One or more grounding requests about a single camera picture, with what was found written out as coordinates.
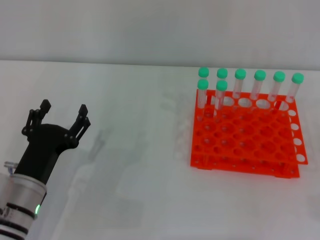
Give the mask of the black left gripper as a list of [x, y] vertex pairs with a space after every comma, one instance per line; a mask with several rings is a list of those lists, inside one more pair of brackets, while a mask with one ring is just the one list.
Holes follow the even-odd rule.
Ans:
[[54, 124], [42, 124], [50, 108], [49, 100], [44, 99], [39, 109], [29, 111], [26, 125], [21, 131], [27, 137], [28, 146], [14, 171], [16, 175], [31, 177], [43, 184], [47, 184], [60, 154], [76, 148], [91, 125], [85, 104], [80, 106], [78, 116], [69, 130]]

